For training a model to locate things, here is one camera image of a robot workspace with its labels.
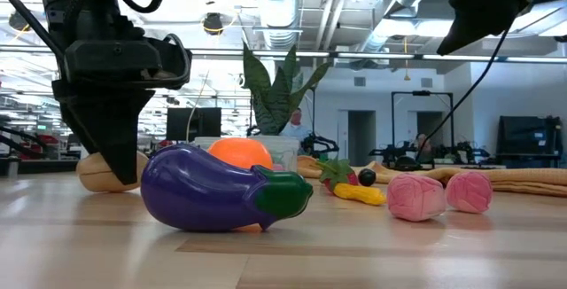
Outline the orange toy fruit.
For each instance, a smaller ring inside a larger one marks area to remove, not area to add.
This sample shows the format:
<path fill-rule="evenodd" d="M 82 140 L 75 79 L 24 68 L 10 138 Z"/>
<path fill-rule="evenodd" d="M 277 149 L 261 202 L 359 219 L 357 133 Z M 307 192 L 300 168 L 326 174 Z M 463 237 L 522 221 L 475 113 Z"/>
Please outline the orange toy fruit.
<path fill-rule="evenodd" d="M 222 138 L 212 143 L 207 151 L 219 160 L 239 168 L 249 169 L 260 165 L 272 169 L 274 166 L 267 147 L 249 138 Z"/>

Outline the leafy toy strawberry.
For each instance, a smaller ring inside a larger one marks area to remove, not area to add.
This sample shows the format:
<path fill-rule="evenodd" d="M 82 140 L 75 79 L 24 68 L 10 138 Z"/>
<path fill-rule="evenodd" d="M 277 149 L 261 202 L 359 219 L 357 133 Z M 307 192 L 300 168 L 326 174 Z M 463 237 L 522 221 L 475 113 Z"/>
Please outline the leafy toy strawberry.
<path fill-rule="evenodd" d="M 337 184 L 359 184 L 358 177 L 347 159 L 318 160 L 315 165 L 322 171 L 319 181 L 329 192 L 333 192 Z"/>

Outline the pink toy raspberry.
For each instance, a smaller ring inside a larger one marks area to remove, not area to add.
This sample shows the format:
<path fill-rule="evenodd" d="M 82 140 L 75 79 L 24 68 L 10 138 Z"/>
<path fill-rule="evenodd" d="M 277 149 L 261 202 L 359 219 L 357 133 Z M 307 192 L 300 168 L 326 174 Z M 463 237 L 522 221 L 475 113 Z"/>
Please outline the pink toy raspberry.
<path fill-rule="evenodd" d="M 452 176 L 446 187 L 447 204 L 461 212 L 482 214 L 492 201 L 492 182 L 481 172 L 462 172 Z"/>
<path fill-rule="evenodd" d="M 390 214 L 410 222 L 429 220 L 447 208 L 442 183 L 427 176 L 395 176 L 388 183 L 386 193 Z"/>

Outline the clear plastic tupperware container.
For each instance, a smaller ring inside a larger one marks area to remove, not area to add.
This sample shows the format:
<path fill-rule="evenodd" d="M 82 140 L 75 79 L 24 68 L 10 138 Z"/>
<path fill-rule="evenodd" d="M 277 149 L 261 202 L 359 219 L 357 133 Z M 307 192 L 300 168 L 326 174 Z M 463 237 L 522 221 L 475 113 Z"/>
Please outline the clear plastic tupperware container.
<path fill-rule="evenodd" d="M 219 140 L 229 140 L 229 141 L 257 141 L 262 143 L 268 150 L 269 144 L 274 141 L 275 137 L 280 136 L 255 136 L 255 137 L 197 137 L 192 144 L 200 147 L 203 150 L 208 150 L 211 145 Z"/>

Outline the black cabinet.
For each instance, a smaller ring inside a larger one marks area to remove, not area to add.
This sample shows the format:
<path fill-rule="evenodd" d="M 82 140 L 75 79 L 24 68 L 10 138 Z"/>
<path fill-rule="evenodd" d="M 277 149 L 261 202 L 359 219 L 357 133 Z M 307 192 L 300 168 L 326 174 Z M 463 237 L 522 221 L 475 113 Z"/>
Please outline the black cabinet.
<path fill-rule="evenodd" d="M 501 116 L 495 156 L 508 168 L 558 168 L 563 156 L 561 119 Z"/>

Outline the black ceiling device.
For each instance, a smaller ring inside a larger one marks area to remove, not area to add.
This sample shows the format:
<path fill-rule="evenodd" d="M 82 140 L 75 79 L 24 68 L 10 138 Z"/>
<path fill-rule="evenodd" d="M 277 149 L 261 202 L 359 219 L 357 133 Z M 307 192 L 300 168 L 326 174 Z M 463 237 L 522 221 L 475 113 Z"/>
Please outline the black ceiling device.
<path fill-rule="evenodd" d="M 209 35 L 220 35 L 223 31 L 220 13 L 209 12 L 203 20 L 203 29 Z"/>

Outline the black toy berry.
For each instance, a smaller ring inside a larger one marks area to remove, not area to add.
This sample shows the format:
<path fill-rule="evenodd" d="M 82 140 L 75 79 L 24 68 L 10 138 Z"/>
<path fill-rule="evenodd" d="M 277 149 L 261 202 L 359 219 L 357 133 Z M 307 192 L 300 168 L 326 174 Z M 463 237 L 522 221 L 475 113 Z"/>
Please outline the black toy berry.
<path fill-rule="evenodd" d="M 377 174 L 374 170 L 363 168 L 358 174 L 358 182 L 365 187 L 372 186 L 377 180 Z"/>

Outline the white plant pot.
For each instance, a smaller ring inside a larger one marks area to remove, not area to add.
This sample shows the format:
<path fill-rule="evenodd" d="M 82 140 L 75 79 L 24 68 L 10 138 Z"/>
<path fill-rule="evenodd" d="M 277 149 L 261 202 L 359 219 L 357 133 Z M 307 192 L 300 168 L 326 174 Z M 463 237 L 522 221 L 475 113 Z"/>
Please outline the white plant pot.
<path fill-rule="evenodd" d="M 300 142 L 296 137 L 275 137 L 269 144 L 274 170 L 296 171 Z"/>

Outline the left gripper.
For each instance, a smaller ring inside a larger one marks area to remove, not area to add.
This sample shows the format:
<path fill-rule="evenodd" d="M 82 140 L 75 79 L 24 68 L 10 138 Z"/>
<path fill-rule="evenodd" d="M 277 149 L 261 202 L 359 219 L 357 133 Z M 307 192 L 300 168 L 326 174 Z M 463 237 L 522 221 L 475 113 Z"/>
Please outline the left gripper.
<path fill-rule="evenodd" d="M 122 184 L 134 184 L 138 116 L 153 89 L 178 90 L 189 82 L 191 61 L 175 34 L 163 40 L 77 40 L 64 52 L 53 96 L 87 150 L 100 153 Z"/>

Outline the yellow folded cloth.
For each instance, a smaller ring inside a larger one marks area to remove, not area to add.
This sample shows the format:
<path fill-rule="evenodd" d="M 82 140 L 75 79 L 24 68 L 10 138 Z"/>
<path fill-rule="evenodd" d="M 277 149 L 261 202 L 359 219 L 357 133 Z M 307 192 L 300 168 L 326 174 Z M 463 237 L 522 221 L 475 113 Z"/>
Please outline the yellow folded cloth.
<path fill-rule="evenodd" d="M 316 165 L 316 159 L 301 155 L 298 157 L 298 172 L 305 178 L 320 178 L 322 170 Z M 471 169 L 471 168 L 434 168 L 401 172 L 386 168 L 376 161 L 365 167 L 352 167 L 359 174 L 363 169 L 371 169 L 376 173 L 377 184 L 388 184 L 395 176 L 409 173 L 428 176 L 443 184 L 449 179 L 464 172 L 480 172 L 491 181 L 494 191 L 517 192 L 542 196 L 567 198 L 567 169 L 564 168 L 520 168 L 520 169 Z"/>

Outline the black table frame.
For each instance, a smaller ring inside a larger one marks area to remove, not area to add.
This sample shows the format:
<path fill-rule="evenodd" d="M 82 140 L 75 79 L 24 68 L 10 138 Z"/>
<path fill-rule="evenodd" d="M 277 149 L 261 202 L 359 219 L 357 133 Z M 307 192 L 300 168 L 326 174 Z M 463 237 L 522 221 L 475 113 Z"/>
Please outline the black table frame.
<path fill-rule="evenodd" d="M 20 175 L 75 171 L 77 160 L 20 160 L 0 158 L 0 177 L 8 176 L 11 163 L 18 165 Z"/>

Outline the background black robot arms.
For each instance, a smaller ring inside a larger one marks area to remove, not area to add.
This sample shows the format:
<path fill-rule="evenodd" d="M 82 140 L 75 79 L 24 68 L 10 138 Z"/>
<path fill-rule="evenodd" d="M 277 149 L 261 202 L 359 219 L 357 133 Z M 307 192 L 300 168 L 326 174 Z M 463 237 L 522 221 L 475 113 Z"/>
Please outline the background black robot arms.
<path fill-rule="evenodd" d="M 482 148 L 471 146 L 469 142 L 460 142 L 456 146 L 433 146 L 429 152 L 417 155 L 417 144 L 404 141 L 400 147 L 389 144 L 382 149 L 373 149 L 369 156 L 380 156 L 382 164 L 387 168 L 417 171 L 440 168 L 442 165 L 481 167 L 478 160 L 488 159 L 491 154 Z"/>

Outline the yellow toy corn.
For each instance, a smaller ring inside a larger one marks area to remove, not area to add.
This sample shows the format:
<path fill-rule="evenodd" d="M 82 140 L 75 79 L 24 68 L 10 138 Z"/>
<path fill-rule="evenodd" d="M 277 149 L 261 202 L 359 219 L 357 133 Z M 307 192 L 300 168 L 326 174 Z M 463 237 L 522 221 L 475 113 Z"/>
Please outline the yellow toy corn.
<path fill-rule="evenodd" d="M 336 184 L 333 194 L 341 199 L 355 200 L 371 206 L 381 206 L 387 202 L 381 190 L 361 185 Z"/>

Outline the tan toy potato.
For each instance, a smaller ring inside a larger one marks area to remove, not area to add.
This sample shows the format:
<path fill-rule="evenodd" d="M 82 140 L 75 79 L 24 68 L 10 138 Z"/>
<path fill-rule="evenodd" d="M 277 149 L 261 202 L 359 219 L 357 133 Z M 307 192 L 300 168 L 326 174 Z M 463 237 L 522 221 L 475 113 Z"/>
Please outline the tan toy potato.
<path fill-rule="evenodd" d="M 125 192 L 140 186 L 140 178 L 148 157 L 142 152 L 136 156 L 137 181 L 134 184 L 123 184 L 111 171 L 104 158 L 99 152 L 93 153 L 81 159 L 76 166 L 76 174 L 82 185 L 92 192 Z"/>

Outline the purple toy eggplant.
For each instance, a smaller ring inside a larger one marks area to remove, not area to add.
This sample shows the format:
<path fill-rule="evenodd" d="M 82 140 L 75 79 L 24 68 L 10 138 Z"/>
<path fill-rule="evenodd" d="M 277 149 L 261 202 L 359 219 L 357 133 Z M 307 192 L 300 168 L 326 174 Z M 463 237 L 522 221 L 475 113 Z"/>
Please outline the purple toy eggplant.
<path fill-rule="evenodd" d="M 217 232 L 301 215 L 313 186 L 296 172 L 239 168 L 191 144 L 150 157 L 141 176 L 144 204 L 156 220 L 180 230 Z"/>

